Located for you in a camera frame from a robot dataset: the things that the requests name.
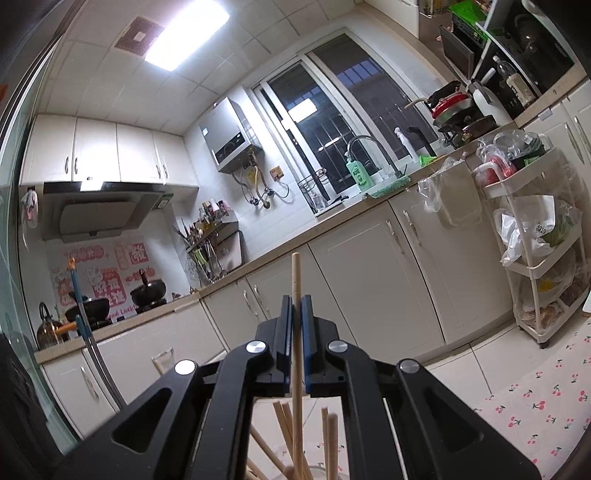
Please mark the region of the green dish soap bottle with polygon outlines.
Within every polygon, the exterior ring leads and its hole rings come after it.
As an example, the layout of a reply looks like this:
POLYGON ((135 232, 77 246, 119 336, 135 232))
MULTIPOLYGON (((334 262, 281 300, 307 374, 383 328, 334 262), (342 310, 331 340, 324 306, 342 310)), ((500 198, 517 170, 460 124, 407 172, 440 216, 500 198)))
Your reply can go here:
POLYGON ((363 163, 359 160, 348 158, 346 168, 348 168, 349 173, 355 180, 356 185, 360 188, 360 191, 365 192, 375 186, 372 177, 363 166, 363 163))

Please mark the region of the hanging beige waste bin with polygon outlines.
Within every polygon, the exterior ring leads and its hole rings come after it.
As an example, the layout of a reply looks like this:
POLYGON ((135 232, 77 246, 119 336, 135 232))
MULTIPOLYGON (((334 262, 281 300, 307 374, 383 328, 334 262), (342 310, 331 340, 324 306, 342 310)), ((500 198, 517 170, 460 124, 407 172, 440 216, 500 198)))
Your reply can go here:
POLYGON ((468 228, 482 220, 480 196, 464 159, 448 157, 436 173, 419 181, 418 192, 425 211, 436 214, 445 228, 468 228))

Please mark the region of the microwave oven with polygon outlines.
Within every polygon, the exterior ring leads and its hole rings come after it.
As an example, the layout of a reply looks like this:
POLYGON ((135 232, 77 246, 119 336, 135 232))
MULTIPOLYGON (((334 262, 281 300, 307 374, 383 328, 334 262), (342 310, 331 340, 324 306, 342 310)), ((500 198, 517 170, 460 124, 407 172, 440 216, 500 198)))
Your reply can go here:
POLYGON ((445 60, 465 81, 473 78, 484 51, 486 40, 479 35, 466 34, 462 29, 439 26, 445 60))

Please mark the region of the kitchen faucet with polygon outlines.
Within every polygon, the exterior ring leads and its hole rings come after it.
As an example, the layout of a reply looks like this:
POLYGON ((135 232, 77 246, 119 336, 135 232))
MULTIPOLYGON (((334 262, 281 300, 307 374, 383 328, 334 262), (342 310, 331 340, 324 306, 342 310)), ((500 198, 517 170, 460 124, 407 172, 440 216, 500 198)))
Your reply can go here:
POLYGON ((373 176, 381 180, 400 179, 404 176, 404 172, 394 162, 394 155, 373 135, 353 136, 346 146, 346 154, 349 158, 372 167, 373 176))

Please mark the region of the white spray bottle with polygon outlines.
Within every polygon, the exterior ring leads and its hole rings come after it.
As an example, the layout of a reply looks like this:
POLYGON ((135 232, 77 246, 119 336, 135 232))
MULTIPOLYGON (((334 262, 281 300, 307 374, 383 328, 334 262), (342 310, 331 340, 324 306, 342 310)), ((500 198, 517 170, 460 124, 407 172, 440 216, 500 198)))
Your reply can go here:
POLYGON ((418 154, 411 141, 403 133, 400 127, 394 128, 394 135, 398 137, 401 144, 406 148, 413 162, 419 164, 421 167, 425 167, 437 159, 435 155, 418 154))

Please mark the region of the range hood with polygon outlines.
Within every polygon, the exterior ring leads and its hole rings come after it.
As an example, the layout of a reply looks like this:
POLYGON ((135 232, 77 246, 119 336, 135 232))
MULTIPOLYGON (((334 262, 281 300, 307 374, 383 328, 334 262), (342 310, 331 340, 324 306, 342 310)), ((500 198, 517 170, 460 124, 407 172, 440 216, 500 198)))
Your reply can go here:
POLYGON ((138 229, 150 212, 171 198, 161 184, 48 182, 40 197, 41 238, 75 243, 116 237, 138 229))

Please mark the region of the white water heater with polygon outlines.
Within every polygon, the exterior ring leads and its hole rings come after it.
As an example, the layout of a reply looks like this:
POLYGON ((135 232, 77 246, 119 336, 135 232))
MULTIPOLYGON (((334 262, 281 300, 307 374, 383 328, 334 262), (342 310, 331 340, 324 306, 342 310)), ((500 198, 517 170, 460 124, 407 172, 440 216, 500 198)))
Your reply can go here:
POLYGON ((231 174, 245 168, 249 165, 249 155, 263 150, 242 108, 229 98, 206 113, 199 128, 220 173, 231 174))

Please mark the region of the white electric kettle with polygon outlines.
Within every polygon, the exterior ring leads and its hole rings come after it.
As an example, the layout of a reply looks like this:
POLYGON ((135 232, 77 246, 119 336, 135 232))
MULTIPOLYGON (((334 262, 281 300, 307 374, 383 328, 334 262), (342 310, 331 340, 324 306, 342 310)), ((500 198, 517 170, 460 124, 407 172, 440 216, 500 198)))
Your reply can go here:
POLYGON ((491 115, 498 126, 503 126, 513 121, 501 101, 488 87, 482 85, 477 80, 473 80, 469 85, 469 89, 474 102, 484 116, 491 115))

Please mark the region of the white rolling storage cart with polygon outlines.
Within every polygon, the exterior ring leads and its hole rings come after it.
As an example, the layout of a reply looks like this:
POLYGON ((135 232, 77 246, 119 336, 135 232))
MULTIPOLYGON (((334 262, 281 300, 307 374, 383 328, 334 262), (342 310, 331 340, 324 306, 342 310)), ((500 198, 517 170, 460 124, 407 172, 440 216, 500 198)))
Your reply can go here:
POLYGON ((590 292, 588 191, 543 134, 485 136, 477 157, 472 176, 497 235, 517 326, 546 348, 590 292))

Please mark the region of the wooden chopstick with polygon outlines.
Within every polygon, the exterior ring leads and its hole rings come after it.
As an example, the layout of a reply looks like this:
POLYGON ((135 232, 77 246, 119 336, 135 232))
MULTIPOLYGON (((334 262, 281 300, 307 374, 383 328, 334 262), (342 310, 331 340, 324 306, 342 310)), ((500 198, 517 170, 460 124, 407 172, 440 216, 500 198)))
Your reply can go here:
POLYGON ((293 339, 291 339, 291 392, 293 393, 294 467, 300 479, 311 479, 304 456, 304 349, 301 327, 301 255, 291 256, 291 299, 293 300, 293 339))

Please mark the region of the stacked pans and lids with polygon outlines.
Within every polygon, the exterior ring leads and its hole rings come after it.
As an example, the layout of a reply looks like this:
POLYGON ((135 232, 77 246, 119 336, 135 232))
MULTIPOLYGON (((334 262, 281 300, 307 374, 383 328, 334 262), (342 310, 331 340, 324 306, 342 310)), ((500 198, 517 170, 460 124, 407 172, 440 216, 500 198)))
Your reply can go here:
POLYGON ((425 104, 445 144, 455 148, 463 147, 498 127, 494 116, 483 114, 473 96, 461 87, 460 81, 453 80, 430 97, 418 98, 405 106, 410 109, 416 104, 425 104))

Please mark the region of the cherry pattern tablecloth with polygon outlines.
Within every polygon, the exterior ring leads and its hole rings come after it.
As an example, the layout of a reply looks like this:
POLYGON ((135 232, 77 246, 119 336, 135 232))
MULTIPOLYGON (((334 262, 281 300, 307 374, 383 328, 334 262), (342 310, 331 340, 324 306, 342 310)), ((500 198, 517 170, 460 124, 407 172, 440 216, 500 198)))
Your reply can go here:
POLYGON ((552 478, 590 427, 590 320, 548 360, 474 411, 552 478))

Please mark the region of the dark metal kettle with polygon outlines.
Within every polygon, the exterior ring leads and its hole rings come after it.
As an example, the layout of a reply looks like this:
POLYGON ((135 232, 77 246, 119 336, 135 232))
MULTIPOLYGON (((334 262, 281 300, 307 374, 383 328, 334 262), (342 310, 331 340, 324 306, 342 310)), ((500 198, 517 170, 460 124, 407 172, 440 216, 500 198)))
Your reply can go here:
POLYGON ((39 316, 41 324, 37 329, 37 343, 41 349, 46 349, 67 342, 69 333, 74 329, 53 318, 47 305, 39 303, 39 316))

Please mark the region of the black wok on stove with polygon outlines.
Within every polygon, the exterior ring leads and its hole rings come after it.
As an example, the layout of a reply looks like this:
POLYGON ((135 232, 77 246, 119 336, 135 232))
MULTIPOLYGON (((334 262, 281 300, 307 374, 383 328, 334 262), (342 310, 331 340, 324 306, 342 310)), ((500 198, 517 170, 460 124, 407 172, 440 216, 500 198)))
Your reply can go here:
POLYGON ((140 269, 138 273, 141 284, 130 292, 133 304, 143 308, 162 300, 166 294, 165 283, 161 279, 149 281, 144 269, 140 269))

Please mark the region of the utensil drying rack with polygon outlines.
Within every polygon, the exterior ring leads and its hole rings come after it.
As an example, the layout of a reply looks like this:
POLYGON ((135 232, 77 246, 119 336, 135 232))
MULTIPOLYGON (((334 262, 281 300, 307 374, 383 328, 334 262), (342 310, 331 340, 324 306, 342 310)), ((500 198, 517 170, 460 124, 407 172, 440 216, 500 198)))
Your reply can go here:
POLYGON ((209 200, 198 209, 197 220, 177 217, 171 229, 180 242, 180 259, 191 282, 205 287, 243 264, 242 231, 228 203, 209 200))

